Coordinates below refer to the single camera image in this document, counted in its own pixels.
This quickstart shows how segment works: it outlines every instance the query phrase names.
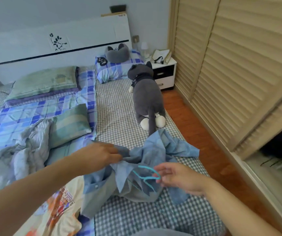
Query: purple pillow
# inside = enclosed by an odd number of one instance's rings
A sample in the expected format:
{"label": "purple pillow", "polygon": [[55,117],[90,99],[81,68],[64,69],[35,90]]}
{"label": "purple pillow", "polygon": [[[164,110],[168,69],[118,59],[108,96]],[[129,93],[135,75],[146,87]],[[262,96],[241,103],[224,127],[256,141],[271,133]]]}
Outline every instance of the purple pillow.
{"label": "purple pillow", "polygon": [[48,93],[40,93],[40,94],[33,95],[30,97],[19,98],[19,99],[10,99],[5,102],[5,107],[9,108],[9,107],[14,107],[14,106],[21,106],[24,104],[35,103],[35,102],[40,102],[40,101],[45,101],[45,100],[50,100],[50,99],[56,99],[56,98],[60,98],[60,97],[63,97],[69,94],[76,93],[81,90],[81,87],[79,85],[79,67],[76,67],[75,77],[76,77],[76,88],[53,90]]}

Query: forearm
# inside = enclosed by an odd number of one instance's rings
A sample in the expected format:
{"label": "forearm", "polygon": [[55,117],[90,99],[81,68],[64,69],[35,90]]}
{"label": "forearm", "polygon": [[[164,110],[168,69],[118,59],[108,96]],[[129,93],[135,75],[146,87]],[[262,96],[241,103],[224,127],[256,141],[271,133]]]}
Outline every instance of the forearm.
{"label": "forearm", "polygon": [[0,190],[0,235],[13,235],[54,192],[76,177],[65,157]]}
{"label": "forearm", "polygon": [[218,182],[212,181],[206,198],[234,236],[282,236]]}

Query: black drawer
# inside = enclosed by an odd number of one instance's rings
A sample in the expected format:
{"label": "black drawer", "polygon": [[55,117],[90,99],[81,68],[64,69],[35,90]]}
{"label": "black drawer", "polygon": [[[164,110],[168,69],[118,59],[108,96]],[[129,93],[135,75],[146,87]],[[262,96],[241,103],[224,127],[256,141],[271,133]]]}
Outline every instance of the black drawer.
{"label": "black drawer", "polygon": [[154,69],[154,79],[161,79],[161,78],[165,78],[165,77],[169,77],[169,76],[173,76],[174,75],[174,68],[175,65],[168,65],[165,67],[160,67],[160,68],[156,68]]}

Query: crumpled gray comforter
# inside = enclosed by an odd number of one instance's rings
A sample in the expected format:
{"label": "crumpled gray comforter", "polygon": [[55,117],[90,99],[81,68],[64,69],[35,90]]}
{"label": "crumpled gray comforter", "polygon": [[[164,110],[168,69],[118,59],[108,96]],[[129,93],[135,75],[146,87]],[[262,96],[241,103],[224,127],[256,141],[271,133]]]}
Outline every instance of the crumpled gray comforter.
{"label": "crumpled gray comforter", "polygon": [[41,119],[14,139],[15,145],[0,150],[0,190],[44,168],[49,156],[51,119]]}

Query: black stripe on headboard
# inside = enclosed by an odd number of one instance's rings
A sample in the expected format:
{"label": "black stripe on headboard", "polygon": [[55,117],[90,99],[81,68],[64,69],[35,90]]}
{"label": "black stripe on headboard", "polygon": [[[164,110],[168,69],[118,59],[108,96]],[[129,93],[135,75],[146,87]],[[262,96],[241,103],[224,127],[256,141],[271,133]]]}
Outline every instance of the black stripe on headboard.
{"label": "black stripe on headboard", "polygon": [[37,59],[37,58],[47,57],[47,56],[52,56],[52,55],[60,55],[60,54],[64,54],[64,53],[74,52],[74,51],[87,50],[87,49],[92,49],[92,48],[101,47],[101,46],[109,46],[109,45],[119,44],[119,43],[123,43],[123,42],[129,42],[129,40],[126,39],[126,40],[116,41],[116,42],[112,42],[112,43],[106,43],[106,44],[102,44],[102,45],[88,46],[88,47],[83,47],[83,48],[74,49],[74,50],[66,50],[66,51],[51,53],[51,54],[47,54],[47,55],[38,55],[38,56],[28,57],[28,58],[24,58],[24,59],[16,59],[16,60],[2,62],[2,63],[0,63],[0,65],[1,64],[9,64],[9,63],[20,62],[20,61],[24,61],[24,60],[28,60],[28,59]]}

